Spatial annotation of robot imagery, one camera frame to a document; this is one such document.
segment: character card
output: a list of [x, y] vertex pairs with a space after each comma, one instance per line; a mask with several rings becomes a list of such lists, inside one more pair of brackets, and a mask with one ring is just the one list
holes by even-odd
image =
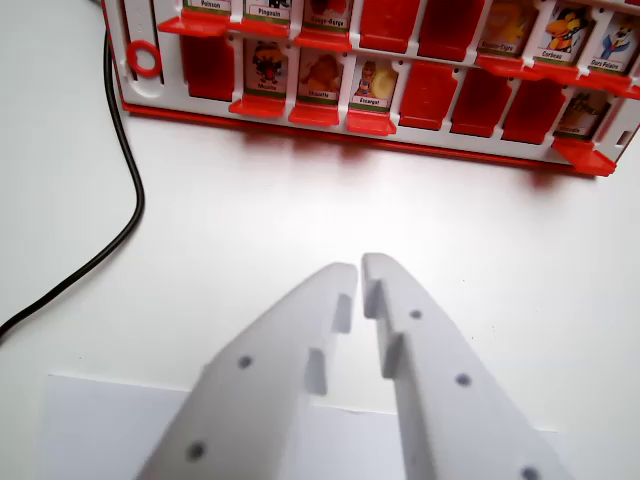
[[287, 57], [278, 43], [244, 41], [244, 91], [264, 97], [287, 96]]
[[558, 2], [542, 35], [535, 59], [558, 65], [574, 64], [587, 41], [590, 26], [587, 7]]
[[607, 93], [577, 88], [556, 127], [558, 137], [590, 139], [607, 113]]
[[293, 0], [244, 0], [244, 16], [261, 22], [289, 25]]
[[604, 37], [591, 60], [589, 68], [601, 72], [624, 75], [640, 43], [638, 17], [616, 13], [611, 18]]
[[183, 0], [183, 6], [197, 12], [217, 13], [220, 15], [229, 15], [231, 13], [231, 2], [225, 0]]
[[311, 48], [300, 50], [299, 101], [338, 105], [342, 64], [336, 55]]
[[305, 0], [303, 27], [348, 32], [353, 0]]
[[478, 44], [478, 51], [517, 57], [522, 54], [536, 20], [532, 0], [495, 0]]
[[398, 73], [391, 68], [391, 60], [358, 58], [349, 108], [388, 112], [397, 79]]

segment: white table surface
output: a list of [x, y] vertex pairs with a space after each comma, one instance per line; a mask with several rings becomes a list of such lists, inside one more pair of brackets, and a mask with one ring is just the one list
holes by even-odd
[[[134, 191], [87, 0], [7, 2], [0, 318], [122, 228]], [[29, 479], [48, 373], [189, 388], [275, 300], [333, 261], [395, 256], [579, 479], [638, 478], [640, 140], [610, 178], [125, 118], [148, 207], [116, 255], [0, 347], [0, 478]], [[325, 403], [393, 411], [356, 307]]]

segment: black cable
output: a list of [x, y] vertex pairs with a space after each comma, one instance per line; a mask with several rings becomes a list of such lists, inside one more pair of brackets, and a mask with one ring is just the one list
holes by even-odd
[[13, 317], [7, 320], [5, 323], [0, 325], [0, 344], [4, 341], [9, 331], [18, 325], [20, 322], [25, 320], [27, 317], [32, 315], [33, 313], [40, 310], [42, 307], [51, 302], [54, 298], [64, 292], [71, 285], [76, 283], [82, 277], [84, 277], [87, 273], [93, 270], [96, 266], [98, 266], [105, 258], [107, 258], [113, 251], [118, 248], [122, 242], [126, 240], [126, 238], [131, 235], [131, 233], [135, 230], [135, 228], [140, 223], [142, 219], [142, 214], [144, 213], [144, 187], [142, 186], [142, 179], [140, 178], [140, 173], [138, 172], [138, 167], [136, 166], [136, 162], [133, 159], [133, 154], [131, 153], [131, 149], [129, 148], [129, 142], [127, 141], [127, 136], [124, 132], [124, 128], [122, 126], [122, 119], [120, 118], [120, 113], [118, 112], [118, 103], [116, 100], [116, 95], [113, 88], [113, 59], [111, 56], [111, 49], [109, 48], [109, 35], [105, 33], [104, 36], [104, 52], [102, 57], [102, 72], [104, 75], [104, 90], [107, 96], [107, 103], [109, 104], [109, 112], [111, 113], [111, 120], [113, 121], [113, 128], [116, 131], [116, 135], [118, 136], [118, 141], [120, 142], [120, 147], [122, 147], [122, 153], [124, 155], [124, 159], [127, 162], [127, 166], [129, 167], [129, 173], [131, 174], [131, 179], [133, 180], [133, 186], [136, 190], [136, 209], [131, 216], [131, 220], [129, 223], [122, 229], [122, 231], [118, 234], [116, 238], [114, 238], [109, 245], [104, 247], [95, 257], [85, 263], [78, 270], [73, 272], [67, 278], [65, 278], [58, 285], [53, 287], [49, 292], [47, 292], [42, 298], [36, 300], [31, 305], [23, 309], [22, 311], [16, 313]]

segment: red ring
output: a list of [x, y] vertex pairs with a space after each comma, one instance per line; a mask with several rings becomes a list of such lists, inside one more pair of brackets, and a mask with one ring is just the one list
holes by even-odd
[[[138, 65], [138, 50], [146, 50], [151, 54], [153, 60], [155, 61], [155, 65], [153, 66], [153, 68], [142, 68], [140, 65]], [[152, 45], [149, 42], [145, 42], [144, 40], [136, 40], [129, 44], [129, 46], [127, 47], [127, 62], [129, 63], [131, 70], [143, 77], [156, 77], [162, 71], [160, 52], [155, 45]]]

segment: cartoon character picture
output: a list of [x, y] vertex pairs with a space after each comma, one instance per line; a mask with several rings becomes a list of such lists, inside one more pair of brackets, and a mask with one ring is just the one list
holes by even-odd
[[606, 93], [578, 89], [562, 114], [556, 135], [588, 138], [606, 112], [608, 105]]
[[587, 7], [558, 2], [538, 47], [537, 60], [570, 65], [578, 57], [590, 21]]
[[478, 45], [478, 51], [506, 56], [522, 53], [536, 17], [531, 0], [496, 0]]
[[637, 17], [616, 13], [611, 18], [589, 68], [624, 75], [640, 44], [640, 21]]
[[353, 0], [305, 0], [302, 25], [332, 32], [348, 32]]
[[560, 124], [565, 127], [575, 127], [580, 124], [583, 114], [597, 115], [597, 110], [589, 105], [590, 97], [591, 94], [586, 92], [580, 92], [573, 97], [562, 114]]
[[358, 90], [356, 95], [361, 97], [370, 97], [371, 95], [371, 82], [373, 82], [373, 76], [376, 73], [376, 62], [365, 62], [362, 67], [362, 78], [358, 84]]
[[258, 42], [253, 52], [256, 73], [263, 82], [278, 83], [276, 78], [282, 73], [282, 52], [275, 42]]
[[309, 90], [337, 92], [340, 90], [338, 62], [329, 53], [322, 55], [311, 65], [309, 73], [300, 82], [309, 86]]
[[272, 98], [287, 96], [287, 56], [277, 42], [244, 41], [244, 91]]
[[607, 60], [614, 52], [624, 52], [631, 44], [631, 32], [633, 31], [633, 18], [627, 17], [618, 27], [618, 31], [613, 35], [604, 37], [602, 45], [604, 51], [600, 58]]
[[524, 35], [523, 13], [522, 7], [515, 2], [493, 3], [484, 38], [490, 42], [515, 43]]
[[316, 15], [322, 15], [329, 8], [329, 0], [311, 0], [311, 11]]
[[335, 53], [311, 48], [300, 51], [299, 101], [338, 105], [341, 81], [342, 64]]
[[571, 53], [574, 45], [580, 41], [579, 32], [589, 25], [586, 15], [586, 7], [563, 8], [557, 20], [547, 25], [546, 31], [553, 37], [547, 48]]
[[285, 8], [291, 7], [287, 0], [269, 0], [269, 7], [271, 8], [280, 8], [281, 5]]
[[390, 60], [358, 59], [349, 107], [388, 112], [397, 80], [398, 73], [391, 68]]
[[289, 25], [292, 0], [243, 0], [244, 18], [259, 22]]

